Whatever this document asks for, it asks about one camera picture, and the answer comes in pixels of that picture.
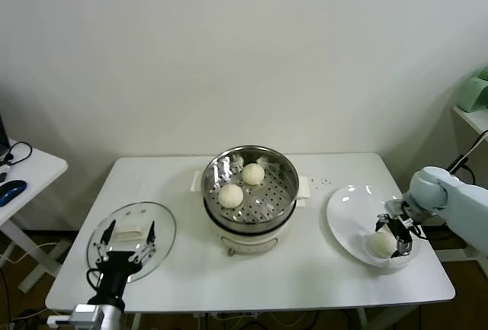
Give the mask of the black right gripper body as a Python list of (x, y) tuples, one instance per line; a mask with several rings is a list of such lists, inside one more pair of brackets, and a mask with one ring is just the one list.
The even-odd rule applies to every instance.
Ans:
[(388, 228), (398, 242), (412, 242), (410, 231), (398, 216), (389, 215)]

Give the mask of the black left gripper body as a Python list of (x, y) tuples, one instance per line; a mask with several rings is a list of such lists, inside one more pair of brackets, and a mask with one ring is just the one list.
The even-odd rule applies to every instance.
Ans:
[[(109, 260), (96, 264), (95, 268), (88, 269), (86, 280), (95, 291), (95, 295), (88, 300), (89, 305), (125, 306), (123, 294), (129, 276), (142, 270), (142, 264), (129, 262), (134, 252), (116, 252), (108, 254)], [(90, 274), (98, 272), (102, 275), (99, 284), (91, 282)]]

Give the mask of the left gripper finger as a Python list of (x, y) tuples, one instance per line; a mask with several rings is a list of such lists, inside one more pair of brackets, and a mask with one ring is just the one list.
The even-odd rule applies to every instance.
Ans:
[(95, 252), (97, 254), (95, 259), (96, 264), (109, 260), (108, 254), (113, 250), (113, 247), (110, 246), (110, 240), (115, 226), (116, 220), (113, 219), (110, 225), (103, 231), (101, 238), (97, 242), (93, 243), (93, 247), (95, 248)]
[(136, 251), (130, 256), (129, 262), (145, 264), (156, 253), (155, 222), (152, 222), (146, 241), (140, 244)]

